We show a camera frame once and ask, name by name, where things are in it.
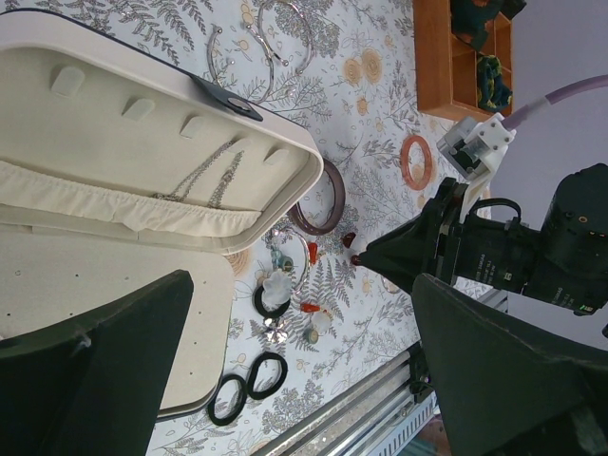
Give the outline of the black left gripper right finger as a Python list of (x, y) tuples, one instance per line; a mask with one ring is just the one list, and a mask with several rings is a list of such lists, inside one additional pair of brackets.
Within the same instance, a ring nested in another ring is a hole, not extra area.
[(411, 297), (453, 454), (606, 454), (606, 351), (430, 275), (415, 279)]

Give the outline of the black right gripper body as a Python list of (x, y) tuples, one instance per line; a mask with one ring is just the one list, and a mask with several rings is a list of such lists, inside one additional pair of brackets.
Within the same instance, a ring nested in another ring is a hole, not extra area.
[(607, 166), (562, 179), (541, 229), (522, 221), (511, 199), (480, 199), (460, 214), (466, 186), (442, 182), (424, 206), (433, 243), (430, 273), (448, 284), (469, 279), (591, 315), (607, 302)]

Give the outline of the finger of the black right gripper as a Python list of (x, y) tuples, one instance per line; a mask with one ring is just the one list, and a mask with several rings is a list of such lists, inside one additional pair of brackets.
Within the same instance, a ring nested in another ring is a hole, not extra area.
[(448, 233), (446, 222), (414, 218), (369, 243), (356, 255), (356, 265), (376, 272), (406, 293), (412, 292), (415, 279), (422, 274), (449, 283), (440, 246)]

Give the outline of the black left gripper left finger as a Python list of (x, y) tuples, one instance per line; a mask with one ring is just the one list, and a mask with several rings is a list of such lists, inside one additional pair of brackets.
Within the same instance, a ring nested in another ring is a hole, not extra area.
[(143, 455), (193, 292), (177, 270), (2, 341), (2, 454)]

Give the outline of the orange bangle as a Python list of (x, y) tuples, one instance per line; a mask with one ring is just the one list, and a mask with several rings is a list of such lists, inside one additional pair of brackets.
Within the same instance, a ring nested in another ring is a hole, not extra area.
[[(424, 171), (420, 179), (415, 179), (409, 170), (410, 149), (418, 144), (424, 156)], [(411, 135), (404, 139), (400, 151), (400, 166), (402, 178), (408, 188), (414, 191), (424, 190), (431, 181), (433, 163), (428, 142), (420, 135)]]

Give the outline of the cream navy jewelry box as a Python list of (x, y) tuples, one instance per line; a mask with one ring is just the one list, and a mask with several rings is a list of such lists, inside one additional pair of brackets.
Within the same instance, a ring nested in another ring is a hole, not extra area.
[(166, 420), (219, 386), (250, 248), (324, 169), (300, 125), (78, 22), (1, 16), (1, 336), (83, 314), (175, 270), (195, 291)]

